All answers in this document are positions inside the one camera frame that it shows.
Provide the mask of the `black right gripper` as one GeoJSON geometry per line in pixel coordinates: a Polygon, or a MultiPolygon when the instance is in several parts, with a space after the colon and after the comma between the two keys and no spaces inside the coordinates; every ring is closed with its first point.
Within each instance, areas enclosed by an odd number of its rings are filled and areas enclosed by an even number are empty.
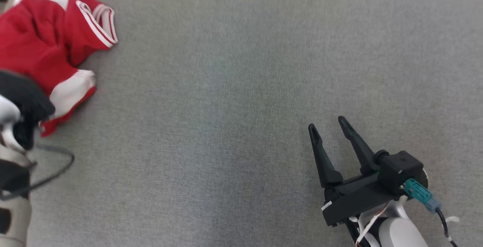
{"type": "MultiPolygon", "coordinates": [[[[355,151],[361,165],[360,172],[368,175],[379,171],[379,165],[373,161],[374,152],[364,139],[344,116],[339,116],[338,122],[345,138],[349,140],[355,151]]],[[[359,215],[400,197],[399,192],[393,193],[383,187],[378,181],[377,173],[369,176],[361,175],[340,184],[343,176],[335,170],[331,163],[324,149],[323,139],[313,123],[308,126],[308,131],[320,185],[325,188],[325,203],[331,202],[331,205],[323,210],[323,216],[328,226],[336,225],[351,216],[359,215]]]]}

